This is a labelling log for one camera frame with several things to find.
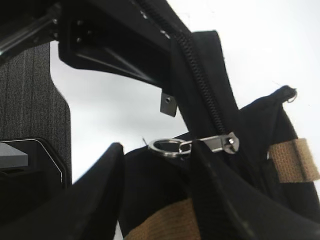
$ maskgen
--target small metal tab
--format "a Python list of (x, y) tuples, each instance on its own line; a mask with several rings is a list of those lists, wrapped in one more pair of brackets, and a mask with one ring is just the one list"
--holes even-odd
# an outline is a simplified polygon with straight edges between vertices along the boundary
[(166, 93), (161, 94), (160, 112), (175, 117), (177, 114), (177, 101), (174, 96)]

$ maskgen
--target metal zipper slider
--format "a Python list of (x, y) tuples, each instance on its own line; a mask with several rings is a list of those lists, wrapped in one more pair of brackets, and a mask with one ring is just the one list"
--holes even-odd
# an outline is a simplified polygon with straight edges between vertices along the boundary
[[(206, 138), (198, 139), (198, 141), (204, 142), (213, 153), (225, 151), (228, 154), (235, 154), (239, 150), (240, 141), (236, 135), (231, 132), (228, 135), (218, 135), (210, 136)], [(185, 145), (190, 145), (191, 149), (192, 141), (185, 141), (180, 143), (179, 151), (182, 151), (182, 148)]]
[[(239, 139), (233, 132), (227, 135), (217, 135), (197, 140), (203, 141), (214, 153), (225, 151), (228, 154), (235, 154), (240, 145)], [(176, 138), (157, 139), (148, 144), (148, 149), (162, 157), (182, 158), (191, 153), (192, 142)]]

